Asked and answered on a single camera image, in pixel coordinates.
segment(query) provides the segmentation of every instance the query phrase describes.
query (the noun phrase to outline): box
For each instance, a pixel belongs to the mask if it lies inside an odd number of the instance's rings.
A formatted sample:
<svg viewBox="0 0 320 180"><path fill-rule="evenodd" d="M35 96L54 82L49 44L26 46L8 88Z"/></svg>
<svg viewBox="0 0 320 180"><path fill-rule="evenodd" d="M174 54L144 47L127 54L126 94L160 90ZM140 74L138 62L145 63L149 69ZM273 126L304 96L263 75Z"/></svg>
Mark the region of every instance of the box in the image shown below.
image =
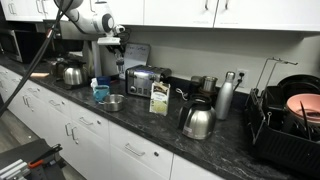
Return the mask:
<svg viewBox="0 0 320 180"><path fill-rule="evenodd" d="M170 84L153 82L150 98L150 112L162 114L168 113Z"/></svg>

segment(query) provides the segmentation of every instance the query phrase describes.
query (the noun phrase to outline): gray floor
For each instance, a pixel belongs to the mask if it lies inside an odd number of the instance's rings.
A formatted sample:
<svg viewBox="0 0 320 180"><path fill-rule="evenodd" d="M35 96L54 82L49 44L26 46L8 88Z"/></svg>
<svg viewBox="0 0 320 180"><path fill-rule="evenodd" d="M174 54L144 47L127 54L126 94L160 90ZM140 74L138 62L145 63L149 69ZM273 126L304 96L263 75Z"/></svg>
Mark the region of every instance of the gray floor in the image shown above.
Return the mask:
<svg viewBox="0 0 320 180"><path fill-rule="evenodd" d="M39 139L26 125L24 125L10 111L6 111L0 118L0 153L20 145ZM85 180L81 174L70 165L62 169L66 180Z"/></svg>

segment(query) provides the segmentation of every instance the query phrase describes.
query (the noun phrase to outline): kitchen counter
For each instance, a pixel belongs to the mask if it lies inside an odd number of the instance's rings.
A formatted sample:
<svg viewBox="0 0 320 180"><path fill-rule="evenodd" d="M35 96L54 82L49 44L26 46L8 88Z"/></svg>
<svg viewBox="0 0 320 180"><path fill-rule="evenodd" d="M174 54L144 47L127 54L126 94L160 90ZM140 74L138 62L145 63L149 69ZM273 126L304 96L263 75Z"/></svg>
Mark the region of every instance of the kitchen counter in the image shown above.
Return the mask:
<svg viewBox="0 0 320 180"><path fill-rule="evenodd" d="M20 75L29 66L2 55L0 65ZM49 72L49 64L41 62L34 72ZM51 75L30 80L225 179L307 179L300 173L250 155L250 142L244 132L239 108L245 103L243 95L234 97L227 120L217 121L208 139L193 140L176 129L178 114L185 101L174 91L170 95L168 115L162 116L149 112L149 99L127 95L125 83L120 81L111 85L110 92L124 95L126 107L119 112L106 112L94 101L89 86L65 90L54 84L55 78Z"/></svg>

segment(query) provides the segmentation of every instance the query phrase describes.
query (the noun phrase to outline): white wall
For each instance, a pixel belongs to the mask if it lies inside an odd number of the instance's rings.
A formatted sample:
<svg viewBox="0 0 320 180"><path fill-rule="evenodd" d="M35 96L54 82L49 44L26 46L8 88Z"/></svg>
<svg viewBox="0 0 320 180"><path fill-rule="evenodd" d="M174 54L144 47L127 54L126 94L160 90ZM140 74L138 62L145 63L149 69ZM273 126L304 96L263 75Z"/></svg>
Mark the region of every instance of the white wall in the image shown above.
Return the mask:
<svg viewBox="0 0 320 180"><path fill-rule="evenodd" d="M304 37L302 33L283 31L195 30L133 30L130 42L150 44L148 64L170 68L173 76L183 79L190 80L193 75L215 76L218 78L217 86L221 86L227 71L247 69L249 81L245 88L238 89L241 92L249 92L250 88L255 87L268 57L299 63L297 66L278 64L269 84L277 84L293 74L320 77L320 36ZM113 58L110 56L106 53L106 59ZM113 71L110 71L112 64L104 65L105 74ZM260 83L262 86L273 64L274 61L267 64Z"/></svg>

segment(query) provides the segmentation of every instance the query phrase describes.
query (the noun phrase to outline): stainless steel toaster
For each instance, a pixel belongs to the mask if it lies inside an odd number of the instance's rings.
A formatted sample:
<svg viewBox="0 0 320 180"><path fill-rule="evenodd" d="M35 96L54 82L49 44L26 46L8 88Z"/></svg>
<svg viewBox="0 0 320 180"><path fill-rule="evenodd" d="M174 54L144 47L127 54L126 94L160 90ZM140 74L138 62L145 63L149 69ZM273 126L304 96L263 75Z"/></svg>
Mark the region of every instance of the stainless steel toaster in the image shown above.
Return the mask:
<svg viewBox="0 0 320 180"><path fill-rule="evenodd" d="M171 76L168 68L137 65L126 70L126 92L128 94L150 97L154 81L166 82Z"/></svg>

